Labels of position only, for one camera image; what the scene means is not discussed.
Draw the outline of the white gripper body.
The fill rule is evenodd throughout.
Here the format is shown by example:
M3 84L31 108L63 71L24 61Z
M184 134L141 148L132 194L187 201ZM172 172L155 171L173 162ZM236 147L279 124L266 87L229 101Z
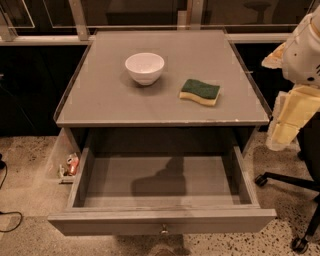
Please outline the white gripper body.
M320 6L302 19L285 42L282 73L295 84L320 85Z

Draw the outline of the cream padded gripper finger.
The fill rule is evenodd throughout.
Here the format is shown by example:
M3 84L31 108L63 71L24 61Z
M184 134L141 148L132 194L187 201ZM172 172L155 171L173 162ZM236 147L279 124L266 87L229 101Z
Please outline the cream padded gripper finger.
M262 61L262 66L269 69L281 69L285 45L286 43L282 43L267 57L265 57Z
M273 151L288 147L301 128L320 109L320 88L295 85L288 93L280 91L267 131L266 146Z

